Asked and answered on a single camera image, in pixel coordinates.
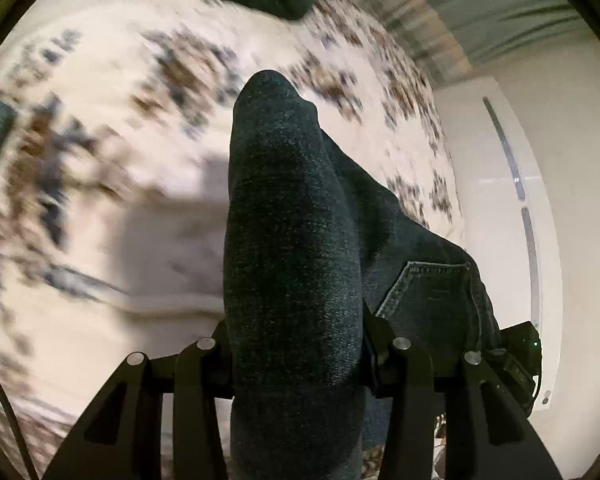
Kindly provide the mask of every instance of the metal bolt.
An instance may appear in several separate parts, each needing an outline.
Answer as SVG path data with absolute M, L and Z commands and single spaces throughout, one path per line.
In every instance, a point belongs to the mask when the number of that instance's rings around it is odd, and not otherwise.
M 464 354 L 464 360 L 471 365 L 479 365 L 482 362 L 482 356 L 478 352 L 467 352 Z
M 144 361 L 144 354 L 142 352 L 133 352 L 126 357 L 126 364 L 132 366 L 138 366 Z
M 212 337 L 203 337 L 202 339 L 198 339 L 196 346 L 200 350 L 211 350 L 214 346 L 216 346 L 216 340 Z
M 405 337 L 397 337 L 394 339 L 394 348 L 398 350 L 408 350 L 411 348 L 411 341 Z

